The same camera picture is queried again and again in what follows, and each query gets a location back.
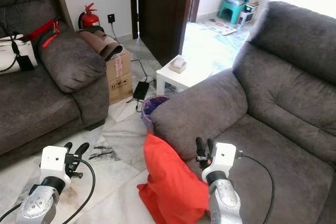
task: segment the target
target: trash bin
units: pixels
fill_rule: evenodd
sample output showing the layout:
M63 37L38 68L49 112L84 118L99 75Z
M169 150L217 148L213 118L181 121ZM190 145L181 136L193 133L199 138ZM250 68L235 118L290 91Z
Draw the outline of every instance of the trash bin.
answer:
M151 118L152 112L167 100L169 100L169 97L164 95L157 95L155 97L150 97L143 102L141 109L141 120L144 122L150 132L153 132L153 123Z

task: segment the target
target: red bag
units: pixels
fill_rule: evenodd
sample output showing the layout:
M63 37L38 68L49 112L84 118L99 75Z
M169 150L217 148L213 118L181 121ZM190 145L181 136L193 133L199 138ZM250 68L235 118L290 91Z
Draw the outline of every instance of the red bag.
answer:
M144 145L148 184L139 195L156 224L194 224L208 206L208 185L185 165L174 149L148 134Z

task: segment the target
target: table leg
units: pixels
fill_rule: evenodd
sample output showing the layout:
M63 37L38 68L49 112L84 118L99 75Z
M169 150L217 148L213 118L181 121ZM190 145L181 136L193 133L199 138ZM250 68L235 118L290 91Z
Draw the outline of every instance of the table leg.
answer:
M156 76L156 95L164 95L165 81Z

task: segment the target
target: gray sofa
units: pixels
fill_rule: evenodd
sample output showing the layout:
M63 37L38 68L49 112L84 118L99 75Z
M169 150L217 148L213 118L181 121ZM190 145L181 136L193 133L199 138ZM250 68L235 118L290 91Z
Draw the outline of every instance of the gray sofa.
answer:
M57 16L53 0L0 0L0 22L9 33L29 34ZM0 167L107 116L105 62L62 22L60 30L46 49L52 31L33 41L35 70L0 76Z
M152 114L198 176L196 137L234 144L276 181L270 224L336 223L336 20L270 2L232 69L180 93ZM238 159L230 179L243 223L260 224L271 196L266 171Z

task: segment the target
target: white side table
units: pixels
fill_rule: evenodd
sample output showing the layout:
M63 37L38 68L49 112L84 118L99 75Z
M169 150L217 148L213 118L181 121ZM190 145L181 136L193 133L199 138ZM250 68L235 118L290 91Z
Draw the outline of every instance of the white side table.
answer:
M164 95L164 86L166 82L184 90L205 80L206 78L211 76L213 72L210 61L208 62L202 59L185 59L185 61L187 62L187 66L182 73L176 73L170 70L170 62L167 63L163 68L156 71L157 95Z

